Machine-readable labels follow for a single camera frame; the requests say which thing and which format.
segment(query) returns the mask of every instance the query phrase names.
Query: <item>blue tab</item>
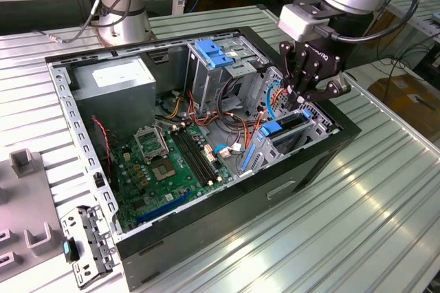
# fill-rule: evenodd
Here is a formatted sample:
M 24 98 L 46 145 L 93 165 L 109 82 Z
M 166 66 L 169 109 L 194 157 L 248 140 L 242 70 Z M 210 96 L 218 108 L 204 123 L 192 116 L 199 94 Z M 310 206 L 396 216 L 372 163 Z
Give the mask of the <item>blue tab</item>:
M 243 166 L 241 166 L 241 171 L 245 171 L 246 166 L 249 164 L 250 158 L 252 157 L 252 154 L 254 154 L 254 151 L 256 149 L 255 144 L 253 144 L 249 150 L 249 153 L 246 156 L 246 160 L 243 163 Z
M 277 123 L 277 121 L 270 121 L 268 123 L 263 124 L 261 126 L 260 131 L 264 136 L 272 135 L 273 133 L 277 133 L 282 130 L 281 126 Z
M 312 117 L 313 117 L 311 112 L 308 109 L 303 109 L 302 114 L 308 120 L 312 119 Z
M 221 47 L 212 40 L 197 41 L 195 47 L 213 68 L 228 66 L 234 63 L 234 60 L 226 56 L 221 51 Z
M 64 248 L 64 254 L 69 254 L 70 248 L 69 248 L 69 243 L 67 241 L 64 242 L 63 248 Z
M 261 127 L 260 131 L 263 133 L 264 136 L 270 135 L 270 131 L 268 131 L 265 127 Z

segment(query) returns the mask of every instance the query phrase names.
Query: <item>ram slot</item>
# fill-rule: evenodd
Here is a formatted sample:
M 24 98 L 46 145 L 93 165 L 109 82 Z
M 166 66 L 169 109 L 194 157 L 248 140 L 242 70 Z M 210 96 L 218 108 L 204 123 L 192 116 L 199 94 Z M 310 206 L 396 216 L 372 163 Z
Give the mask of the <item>ram slot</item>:
M 173 132 L 171 137 L 199 182 L 203 185 L 206 185 L 209 181 L 214 182 L 217 176 L 188 133 L 186 131 Z

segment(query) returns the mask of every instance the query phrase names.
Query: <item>yellow cable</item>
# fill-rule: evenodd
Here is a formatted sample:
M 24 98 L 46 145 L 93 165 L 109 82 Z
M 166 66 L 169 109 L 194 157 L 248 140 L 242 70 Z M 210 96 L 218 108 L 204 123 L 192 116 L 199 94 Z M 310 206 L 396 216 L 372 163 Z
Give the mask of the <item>yellow cable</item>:
M 167 119 L 172 119 L 177 115 L 177 112 L 179 111 L 179 104 L 180 104 L 180 98 L 176 101 L 176 107 L 174 108 L 174 111 L 169 116 L 166 116 Z

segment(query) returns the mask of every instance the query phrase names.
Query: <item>slotted aluminum table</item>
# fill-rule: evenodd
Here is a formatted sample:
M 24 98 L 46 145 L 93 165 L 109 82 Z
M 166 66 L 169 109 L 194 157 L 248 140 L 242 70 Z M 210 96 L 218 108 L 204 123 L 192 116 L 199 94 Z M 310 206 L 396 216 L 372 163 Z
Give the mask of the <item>slotted aluminum table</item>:
M 288 38 L 276 20 L 247 7 L 151 23 L 159 38 L 248 25 L 277 48 Z M 59 216 L 95 201 L 43 58 L 97 47 L 91 30 L 71 45 L 0 37 L 0 160 L 40 151 Z M 422 292 L 440 269 L 439 152 L 351 82 L 334 103 L 362 132 L 312 185 L 137 292 Z M 0 284 L 31 291 L 78 291 L 63 255 Z M 127 292 L 120 265 L 86 292 Z
M 386 9 L 395 16 L 402 18 L 411 5 L 411 0 L 392 0 Z M 416 13 L 408 24 L 424 33 L 426 36 L 434 36 L 436 42 L 440 41 L 440 23 L 431 19 L 432 14 L 440 12 L 440 0 L 420 0 Z

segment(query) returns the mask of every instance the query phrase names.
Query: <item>blue cable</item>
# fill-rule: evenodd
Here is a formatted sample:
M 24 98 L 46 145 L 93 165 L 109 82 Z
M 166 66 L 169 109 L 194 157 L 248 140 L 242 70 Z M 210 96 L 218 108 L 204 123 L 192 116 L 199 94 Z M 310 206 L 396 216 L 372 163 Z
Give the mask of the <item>blue cable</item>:
M 275 87 L 276 85 L 281 85 L 281 83 L 279 82 L 274 82 L 269 86 L 269 89 L 267 90 L 266 93 L 266 107 L 267 107 L 267 112 L 269 113 L 269 115 L 272 117 L 272 119 L 275 119 L 275 113 L 272 111 L 272 108 L 270 106 L 270 92 L 272 90 L 273 87 Z
M 217 154 L 221 149 L 224 149 L 225 147 L 228 147 L 226 144 L 221 144 L 218 145 L 215 149 L 214 149 L 214 154 Z
M 194 11 L 194 9 L 198 3 L 199 3 L 199 0 L 195 0 L 194 6 L 191 8 L 191 10 L 188 13 L 191 13 L 192 11 Z

